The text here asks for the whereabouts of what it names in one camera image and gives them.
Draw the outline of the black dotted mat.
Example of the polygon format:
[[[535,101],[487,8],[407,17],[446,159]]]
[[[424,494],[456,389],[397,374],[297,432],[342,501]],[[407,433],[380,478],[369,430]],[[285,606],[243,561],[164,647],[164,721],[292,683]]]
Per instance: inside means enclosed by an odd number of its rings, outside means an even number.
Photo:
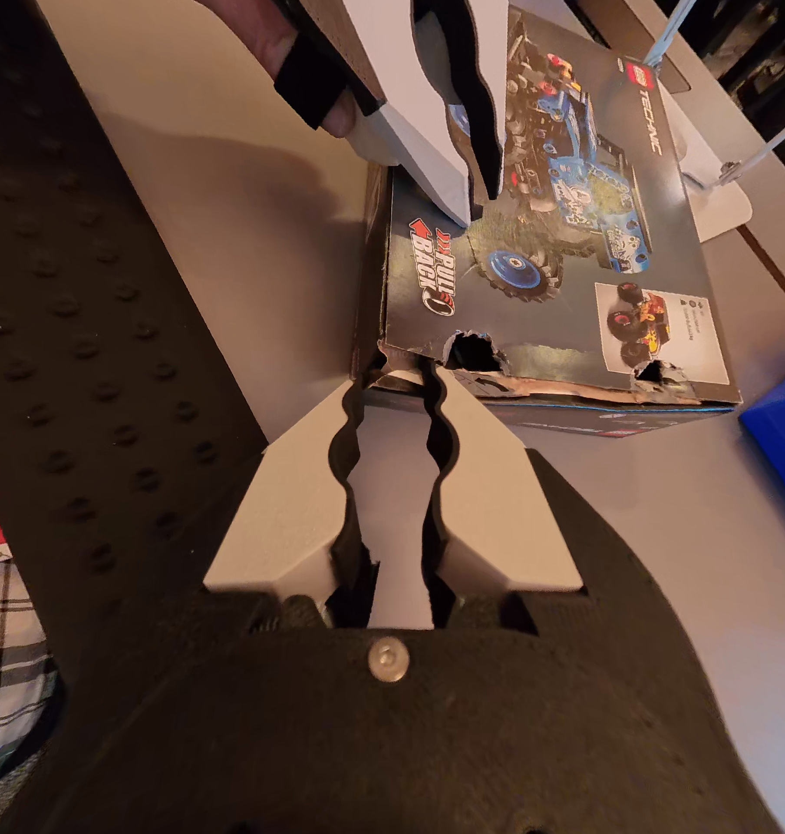
[[[266,446],[50,27],[0,2],[0,524],[72,686],[201,586]]]

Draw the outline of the person's plaid clothing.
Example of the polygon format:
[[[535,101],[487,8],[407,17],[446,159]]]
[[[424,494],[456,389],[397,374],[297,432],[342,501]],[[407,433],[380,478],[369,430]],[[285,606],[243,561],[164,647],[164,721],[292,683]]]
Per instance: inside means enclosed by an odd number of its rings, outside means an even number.
[[[34,728],[56,685],[43,627],[14,561],[0,561],[0,771]]]

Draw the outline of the grey desk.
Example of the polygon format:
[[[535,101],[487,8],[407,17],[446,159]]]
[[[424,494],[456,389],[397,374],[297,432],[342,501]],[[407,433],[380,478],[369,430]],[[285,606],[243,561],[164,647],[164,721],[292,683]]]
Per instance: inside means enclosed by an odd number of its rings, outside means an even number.
[[[270,440],[346,378],[366,164],[195,2],[40,2]],[[733,414],[516,434],[647,566],[785,829],[785,495]]]

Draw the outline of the dark toy truck box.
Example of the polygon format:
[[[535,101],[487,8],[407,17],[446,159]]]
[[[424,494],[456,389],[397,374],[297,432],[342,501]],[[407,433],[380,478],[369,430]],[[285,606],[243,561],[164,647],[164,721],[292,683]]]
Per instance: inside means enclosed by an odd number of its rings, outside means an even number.
[[[532,10],[508,11],[504,178],[479,219],[370,169],[353,374],[420,409],[442,365],[505,423],[607,437],[730,412],[673,102],[653,68]]]

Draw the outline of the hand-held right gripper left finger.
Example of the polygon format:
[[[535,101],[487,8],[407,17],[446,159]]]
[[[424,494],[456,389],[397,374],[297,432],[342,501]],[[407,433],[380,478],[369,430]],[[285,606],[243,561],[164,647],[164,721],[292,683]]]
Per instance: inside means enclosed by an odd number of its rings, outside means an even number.
[[[203,583],[211,591],[307,596],[332,618],[368,618],[378,564],[348,476],[359,461],[363,391],[346,381],[262,454]]]

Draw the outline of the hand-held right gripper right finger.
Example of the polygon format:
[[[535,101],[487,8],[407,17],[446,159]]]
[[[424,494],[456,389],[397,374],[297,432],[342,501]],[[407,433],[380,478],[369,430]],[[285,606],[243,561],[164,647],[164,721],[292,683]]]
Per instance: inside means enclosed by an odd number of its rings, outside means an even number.
[[[433,626],[470,598],[583,589],[523,442],[451,371],[424,364],[422,381],[439,468],[422,527]]]

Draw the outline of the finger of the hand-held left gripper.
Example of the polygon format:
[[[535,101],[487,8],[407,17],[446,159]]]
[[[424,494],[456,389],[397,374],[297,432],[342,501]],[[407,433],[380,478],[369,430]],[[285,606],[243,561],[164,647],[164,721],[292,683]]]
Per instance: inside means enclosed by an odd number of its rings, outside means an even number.
[[[328,8],[338,13],[337,52],[373,105],[367,130],[442,212],[468,227],[469,165],[449,127],[449,50],[436,14],[416,20],[414,2],[330,2]]]
[[[468,137],[477,200],[493,201],[504,174],[508,2],[415,1],[413,23],[422,68]]]

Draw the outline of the white sign stand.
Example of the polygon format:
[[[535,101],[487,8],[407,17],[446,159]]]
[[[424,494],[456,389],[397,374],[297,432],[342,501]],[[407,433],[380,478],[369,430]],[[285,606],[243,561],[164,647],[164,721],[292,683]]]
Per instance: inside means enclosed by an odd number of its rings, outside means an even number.
[[[644,63],[653,69],[675,139],[701,242],[756,218],[785,235],[785,166],[776,149],[785,126],[763,140],[735,102],[679,35],[696,2],[674,2],[665,16],[656,2],[629,2],[652,41]]]

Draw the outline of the person's left hand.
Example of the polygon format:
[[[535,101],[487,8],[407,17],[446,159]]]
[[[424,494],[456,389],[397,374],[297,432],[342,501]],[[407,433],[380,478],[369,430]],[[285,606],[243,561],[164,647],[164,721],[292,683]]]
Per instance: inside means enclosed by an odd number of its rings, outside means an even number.
[[[242,42],[275,82],[297,40],[297,29],[271,1],[199,1]],[[344,139],[356,123],[356,102],[344,89],[321,119],[321,127]]]

